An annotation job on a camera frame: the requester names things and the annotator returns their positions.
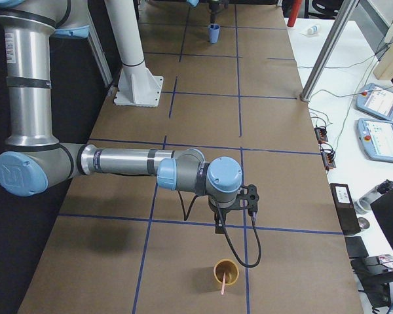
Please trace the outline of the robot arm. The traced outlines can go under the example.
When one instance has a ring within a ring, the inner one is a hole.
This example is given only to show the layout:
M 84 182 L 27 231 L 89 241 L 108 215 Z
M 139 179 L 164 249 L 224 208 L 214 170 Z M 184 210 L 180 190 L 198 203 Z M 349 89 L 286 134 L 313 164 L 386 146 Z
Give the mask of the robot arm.
M 0 1 L 5 31 L 11 135 L 0 155 L 0 185 L 28 197 L 78 175 L 110 173 L 157 178 L 160 188 L 207 196 L 215 230 L 240 207 L 242 169 L 230 157 L 207 162 L 201 151 L 98 148 L 61 143 L 52 132 L 51 37 L 84 39 L 90 20 L 86 1 Z

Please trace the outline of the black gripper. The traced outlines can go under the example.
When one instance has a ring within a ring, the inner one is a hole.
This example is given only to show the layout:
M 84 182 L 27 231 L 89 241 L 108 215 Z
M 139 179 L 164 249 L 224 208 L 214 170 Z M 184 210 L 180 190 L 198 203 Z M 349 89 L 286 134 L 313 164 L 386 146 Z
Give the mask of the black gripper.
M 213 196 L 208 196 L 210 209 L 215 213 L 215 233 L 224 234 L 224 219 L 231 211 L 239 211 L 240 204 L 237 199 L 232 201 L 220 202 Z

